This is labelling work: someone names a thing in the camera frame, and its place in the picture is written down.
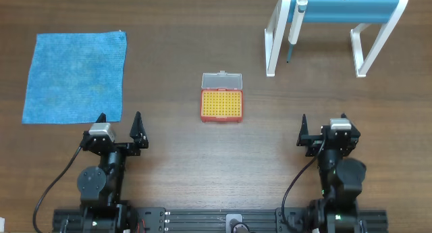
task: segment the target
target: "cable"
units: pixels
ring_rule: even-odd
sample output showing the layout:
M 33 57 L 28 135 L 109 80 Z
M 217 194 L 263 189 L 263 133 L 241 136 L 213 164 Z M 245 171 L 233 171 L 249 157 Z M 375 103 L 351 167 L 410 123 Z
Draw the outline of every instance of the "cable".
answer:
M 281 211 L 282 211 L 282 220 L 283 222 L 290 227 L 288 220 L 285 217 L 285 201 L 286 201 L 286 197 L 288 196 L 288 193 L 291 191 L 291 188 L 293 187 L 294 183 L 296 183 L 297 179 L 303 174 L 303 172 L 309 167 L 311 166 L 318 158 L 318 155 L 321 153 L 321 151 L 324 149 L 324 144 L 325 144 L 325 134 L 324 134 L 324 140 L 323 143 L 321 143 L 321 147 L 319 147 L 318 153 L 313 157 L 313 159 L 307 163 L 303 169 L 300 170 L 300 172 L 298 172 L 297 176 L 292 180 L 290 186 L 288 187 L 288 189 L 285 192 L 285 195 L 283 196 L 282 199 L 282 206 L 281 206 Z
M 60 173 L 60 175 L 58 175 L 58 177 L 56 179 L 54 179 L 54 181 L 47 187 L 47 189 L 43 192 L 42 196 L 39 199 L 39 202 L 36 204 L 36 207 L 34 208 L 34 212 L 33 212 L 33 228 L 34 230 L 36 230 L 36 232 L 38 233 L 42 233 L 41 230 L 39 230 L 37 224 L 36 224 L 36 214 L 38 213 L 39 207 L 42 203 L 42 200 L 45 198 L 45 196 L 47 195 L 47 193 L 49 192 L 49 190 L 54 186 L 54 184 L 60 180 L 60 178 L 67 172 L 67 170 L 69 169 L 69 167 L 72 165 L 72 163 L 74 162 L 76 156 L 79 154 L 79 152 L 81 151 L 81 146 L 79 146 L 76 149 L 76 152 L 74 154 L 74 156 L 72 156 L 72 158 L 70 159 L 69 163 L 67 164 L 67 166 L 65 167 L 65 169 Z

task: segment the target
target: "white stand leg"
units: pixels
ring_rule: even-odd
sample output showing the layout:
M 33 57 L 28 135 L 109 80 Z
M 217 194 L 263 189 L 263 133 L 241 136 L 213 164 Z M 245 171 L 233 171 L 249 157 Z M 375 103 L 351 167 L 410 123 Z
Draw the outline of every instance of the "white stand leg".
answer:
M 362 44 L 360 41 L 360 33 L 369 26 L 369 24 L 359 24 L 356 28 L 350 31 L 351 43 L 352 43 L 352 54 L 354 56 L 354 65 L 356 67 L 357 78 L 366 77 L 366 73 L 371 67 L 373 61 L 378 56 L 379 51 L 384 46 L 384 43 L 389 38 L 394 27 L 398 23 L 400 16 L 404 13 L 408 0 L 399 0 L 398 6 L 396 6 L 394 12 L 391 14 L 389 22 L 383 24 L 379 30 L 378 36 L 373 43 L 369 54 L 366 59 L 363 60 Z
M 290 12 L 291 0 L 279 0 L 271 15 L 269 24 L 264 30 L 265 37 L 265 69 L 267 77 L 275 76 L 275 69 L 288 13 Z

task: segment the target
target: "wooden table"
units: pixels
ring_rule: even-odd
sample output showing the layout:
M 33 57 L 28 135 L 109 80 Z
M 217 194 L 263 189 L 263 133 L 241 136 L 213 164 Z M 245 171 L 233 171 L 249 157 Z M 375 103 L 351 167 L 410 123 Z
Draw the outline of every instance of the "wooden table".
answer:
M 356 78 L 353 25 L 305 24 L 292 62 L 284 41 L 276 78 L 265 77 L 264 27 L 277 0 L 0 0 L 0 216 L 33 231 L 34 206 L 90 124 L 21 124 L 38 33 L 126 31 L 124 107 L 114 124 L 127 141 L 141 111 L 150 148 L 127 162 L 123 199 L 136 206 L 274 209 L 309 161 L 296 147 L 303 113 L 318 133 L 346 112 L 362 132 L 352 156 L 367 165 L 362 208 L 387 209 L 391 232 L 430 232 L 432 217 L 432 5 L 410 0 L 366 78 Z M 378 27 L 362 36 L 365 49 Z M 243 74 L 244 121 L 200 121 L 203 72 Z M 76 178 L 99 158 L 81 152 L 42 204 L 80 202 Z M 315 166 L 287 205 L 319 198 Z

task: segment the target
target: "open lid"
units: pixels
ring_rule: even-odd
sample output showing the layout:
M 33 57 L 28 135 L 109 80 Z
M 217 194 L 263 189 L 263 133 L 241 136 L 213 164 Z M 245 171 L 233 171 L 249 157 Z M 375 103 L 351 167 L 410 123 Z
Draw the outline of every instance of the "open lid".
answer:
M 228 74 L 225 71 L 202 74 L 202 89 L 226 88 L 232 90 L 243 89 L 242 74 Z

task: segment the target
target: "blue cloth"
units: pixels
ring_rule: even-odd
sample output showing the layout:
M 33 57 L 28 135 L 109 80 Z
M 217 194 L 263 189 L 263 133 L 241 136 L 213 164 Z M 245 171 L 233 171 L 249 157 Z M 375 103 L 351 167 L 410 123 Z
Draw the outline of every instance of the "blue cloth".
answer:
M 108 122 L 122 117 L 126 33 L 38 34 L 23 124 Z

